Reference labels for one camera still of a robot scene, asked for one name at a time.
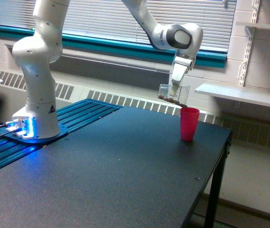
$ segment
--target aluminum rail platform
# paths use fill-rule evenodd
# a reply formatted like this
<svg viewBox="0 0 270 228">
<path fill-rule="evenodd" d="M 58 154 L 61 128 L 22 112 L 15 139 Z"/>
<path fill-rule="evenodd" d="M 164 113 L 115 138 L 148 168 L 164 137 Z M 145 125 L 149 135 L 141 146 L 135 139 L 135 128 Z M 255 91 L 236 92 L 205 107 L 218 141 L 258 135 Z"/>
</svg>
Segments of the aluminum rail platform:
<svg viewBox="0 0 270 228">
<path fill-rule="evenodd" d="M 57 115 L 59 124 L 66 126 L 71 134 L 120 108 L 118 105 L 86 99 L 59 109 Z M 42 147 L 0 138 L 0 169 Z"/>
</svg>

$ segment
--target red cup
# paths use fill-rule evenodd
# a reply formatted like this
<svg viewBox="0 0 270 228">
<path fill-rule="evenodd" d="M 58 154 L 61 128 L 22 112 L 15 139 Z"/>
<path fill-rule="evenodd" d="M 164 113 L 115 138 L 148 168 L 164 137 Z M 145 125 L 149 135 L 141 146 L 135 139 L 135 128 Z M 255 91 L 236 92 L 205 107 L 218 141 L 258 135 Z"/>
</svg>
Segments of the red cup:
<svg viewBox="0 0 270 228">
<path fill-rule="evenodd" d="M 196 108 L 181 108 L 180 135 L 184 141 L 192 141 L 199 118 L 199 110 Z"/>
</svg>

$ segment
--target window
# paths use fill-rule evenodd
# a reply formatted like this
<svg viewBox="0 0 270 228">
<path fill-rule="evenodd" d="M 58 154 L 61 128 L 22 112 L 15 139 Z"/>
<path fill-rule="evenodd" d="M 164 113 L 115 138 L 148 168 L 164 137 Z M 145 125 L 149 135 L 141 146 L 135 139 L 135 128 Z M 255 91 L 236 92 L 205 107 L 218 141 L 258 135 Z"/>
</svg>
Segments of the window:
<svg viewBox="0 0 270 228">
<path fill-rule="evenodd" d="M 0 25 L 34 28 L 35 0 L 0 0 Z M 202 50 L 227 52 L 236 0 L 148 0 L 161 24 L 193 22 L 204 30 Z M 143 29 L 120 0 L 71 0 L 64 33 L 148 44 Z"/>
</svg>

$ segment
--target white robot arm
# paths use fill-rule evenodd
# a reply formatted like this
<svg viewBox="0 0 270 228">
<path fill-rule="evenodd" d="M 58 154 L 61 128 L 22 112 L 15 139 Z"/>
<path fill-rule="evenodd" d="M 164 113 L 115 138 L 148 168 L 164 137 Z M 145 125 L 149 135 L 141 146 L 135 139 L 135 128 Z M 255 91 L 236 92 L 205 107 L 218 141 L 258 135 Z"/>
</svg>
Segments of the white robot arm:
<svg viewBox="0 0 270 228">
<path fill-rule="evenodd" d="M 37 0 L 34 36 L 19 40 L 12 53 L 21 66 L 27 90 L 25 107 L 13 115 L 24 120 L 23 139 L 44 139 L 60 133 L 56 115 L 55 81 L 49 63 L 62 54 L 62 29 L 70 0 Z M 8 128 L 13 131 L 16 126 Z"/>
<path fill-rule="evenodd" d="M 13 55 L 21 66 L 26 80 L 25 107 L 13 115 L 23 120 L 24 130 L 18 134 L 23 139 L 45 139 L 60 133 L 56 115 L 55 81 L 49 63 L 62 54 L 62 29 L 70 0 L 37 0 L 34 9 L 36 32 L 32 37 L 18 41 Z M 153 47 L 174 49 L 171 96 L 176 95 L 180 82 L 195 63 L 203 32 L 196 24 L 160 25 L 147 8 L 147 0 L 122 0 L 131 14 L 146 31 Z M 16 126 L 9 127 L 14 131 Z"/>
<path fill-rule="evenodd" d="M 171 96 L 176 96 L 184 74 L 193 69 L 203 38 L 202 29 L 194 23 L 158 24 L 148 11 L 147 0 L 122 0 L 122 2 L 147 33 L 154 48 L 176 50 L 173 61 L 172 88 L 169 91 Z"/>
</svg>

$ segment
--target teal window frame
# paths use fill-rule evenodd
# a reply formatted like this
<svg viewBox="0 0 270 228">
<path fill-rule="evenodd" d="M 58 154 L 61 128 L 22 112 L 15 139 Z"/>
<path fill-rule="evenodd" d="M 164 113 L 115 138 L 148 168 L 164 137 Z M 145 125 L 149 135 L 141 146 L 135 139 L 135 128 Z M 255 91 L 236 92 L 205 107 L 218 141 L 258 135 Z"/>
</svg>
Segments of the teal window frame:
<svg viewBox="0 0 270 228">
<path fill-rule="evenodd" d="M 0 38 L 2 39 L 17 40 L 27 36 L 32 36 L 33 34 L 34 30 L 31 29 L 0 26 Z M 65 48 L 84 49 L 86 51 L 90 50 L 94 52 L 136 57 L 146 61 L 154 60 L 168 64 L 172 63 L 175 55 L 174 50 L 156 50 L 151 45 L 146 44 L 83 37 L 69 34 L 63 34 L 62 44 Z M 224 68 L 226 57 L 226 53 L 216 53 L 201 50 L 197 54 L 196 65 Z"/>
</svg>

